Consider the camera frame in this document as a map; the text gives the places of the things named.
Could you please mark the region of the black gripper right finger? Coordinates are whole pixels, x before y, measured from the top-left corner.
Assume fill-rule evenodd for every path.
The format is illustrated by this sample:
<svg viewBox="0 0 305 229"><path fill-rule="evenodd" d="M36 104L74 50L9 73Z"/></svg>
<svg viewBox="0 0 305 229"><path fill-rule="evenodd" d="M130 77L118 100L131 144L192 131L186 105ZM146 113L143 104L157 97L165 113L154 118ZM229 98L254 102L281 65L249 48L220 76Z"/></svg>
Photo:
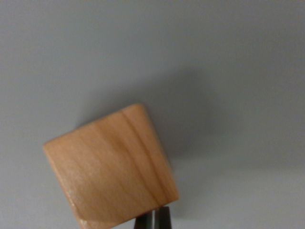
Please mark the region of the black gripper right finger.
<svg viewBox="0 0 305 229"><path fill-rule="evenodd" d="M170 208L168 206L154 211L154 229L172 229Z"/></svg>

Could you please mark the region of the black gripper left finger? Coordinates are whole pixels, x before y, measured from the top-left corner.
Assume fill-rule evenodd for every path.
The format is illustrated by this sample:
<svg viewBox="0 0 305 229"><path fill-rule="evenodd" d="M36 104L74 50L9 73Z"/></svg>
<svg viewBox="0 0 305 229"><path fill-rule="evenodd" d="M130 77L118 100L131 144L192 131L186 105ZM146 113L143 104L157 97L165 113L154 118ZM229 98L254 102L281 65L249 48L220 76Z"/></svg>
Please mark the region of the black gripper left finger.
<svg viewBox="0 0 305 229"><path fill-rule="evenodd" d="M152 229L153 228L153 212L150 211L136 218L134 229Z"/></svg>

